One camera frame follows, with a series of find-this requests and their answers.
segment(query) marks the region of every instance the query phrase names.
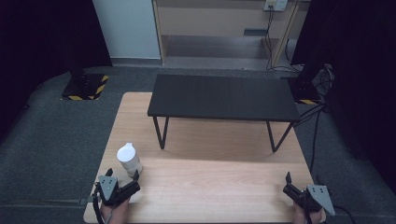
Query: white bottle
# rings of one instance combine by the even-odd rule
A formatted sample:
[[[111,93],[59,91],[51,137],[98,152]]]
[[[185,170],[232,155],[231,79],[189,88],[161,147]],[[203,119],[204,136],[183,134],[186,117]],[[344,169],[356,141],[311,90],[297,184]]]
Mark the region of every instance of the white bottle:
[[[143,166],[132,143],[127,143],[120,148],[117,152],[117,158],[128,173],[128,176],[134,177],[134,172],[136,170],[139,174],[142,173]]]

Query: wooden table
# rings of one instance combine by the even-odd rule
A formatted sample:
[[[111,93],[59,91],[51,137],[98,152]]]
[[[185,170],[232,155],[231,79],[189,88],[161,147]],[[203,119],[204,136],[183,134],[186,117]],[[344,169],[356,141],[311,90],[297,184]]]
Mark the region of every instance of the wooden table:
[[[128,222],[291,222],[292,201],[282,192],[287,172],[299,189],[313,183],[294,130],[273,153],[264,122],[173,119],[160,150],[147,116],[150,98],[148,92],[124,94],[97,174],[113,168],[120,186],[129,183],[116,154],[134,143],[143,172]],[[272,123],[274,137],[287,125]],[[84,220],[96,223],[90,203]]]

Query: gray carpet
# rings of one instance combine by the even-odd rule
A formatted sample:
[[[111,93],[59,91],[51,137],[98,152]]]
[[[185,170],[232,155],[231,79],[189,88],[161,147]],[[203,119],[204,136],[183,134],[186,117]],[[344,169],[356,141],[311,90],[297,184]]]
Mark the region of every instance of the gray carpet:
[[[100,67],[87,72],[109,76],[99,100],[60,100],[69,75],[52,78],[31,95],[29,106],[2,142],[0,224],[84,223],[85,207],[77,201],[91,194],[121,97],[127,91],[151,91],[157,74],[294,76],[282,72],[155,67]],[[312,107],[298,105],[301,113]],[[295,128],[308,164],[315,121],[316,116]],[[320,175],[334,191],[334,204],[345,207],[357,223],[396,223],[395,195],[369,161],[355,160],[347,152],[331,113],[320,114],[316,145],[313,177]],[[328,216],[327,223],[351,223],[345,212],[337,209],[336,213],[335,217]]]

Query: tabletop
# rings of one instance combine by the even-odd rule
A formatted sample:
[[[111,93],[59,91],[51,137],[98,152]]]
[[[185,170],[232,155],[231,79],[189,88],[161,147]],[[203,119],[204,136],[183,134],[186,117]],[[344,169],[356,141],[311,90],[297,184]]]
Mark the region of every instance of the tabletop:
[[[113,168],[120,186],[132,181],[116,154],[134,144],[143,171],[129,223],[291,222],[292,200],[282,192],[287,172],[299,189],[313,183],[294,130],[273,153],[265,122],[172,119],[161,150],[147,115],[150,98],[124,94],[97,173]],[[274,122],[275,137],[286,127]],[[96,223],[91,203],[84,220]]]
[[[300,120],[284,79],[158,75],[151,117]]]

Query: table leg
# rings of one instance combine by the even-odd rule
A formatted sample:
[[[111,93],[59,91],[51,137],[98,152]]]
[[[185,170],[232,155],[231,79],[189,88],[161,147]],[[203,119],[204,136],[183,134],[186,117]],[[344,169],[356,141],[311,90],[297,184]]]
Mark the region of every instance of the table leg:
[[[158,141],[160,142],[160,147],[161,147],[161,149],[164,149],[165,141],[166,141],[166,133],[168,130],[169,117],[166,117],[166,120],[165,120],[165,127],[163,128],[163,137],[161,137],[160,127],[158,126],[157,117],[152,117],[152,119],[154,120],[155,131],[157,132]]]
[[[277,150],[279,149],[280,145],[282,144],[283,140],[285,140],[286,136],[288,135],[291,127],[293,127],[293,123],[291,122],[288,126],[288,128],[286,129],[285,133],[283,133],[282,137],[280,138],[279,142],[277,143],[277,145],[275,146],[274,143],[274,137],[272,135],[272,130],[271,130],[271,125],[269,121],[267,122],[267,128],[268,128],[268,133],[270,135],[270,141],[271,141],[271,148],[273,150],[273,152],[277,152]]]

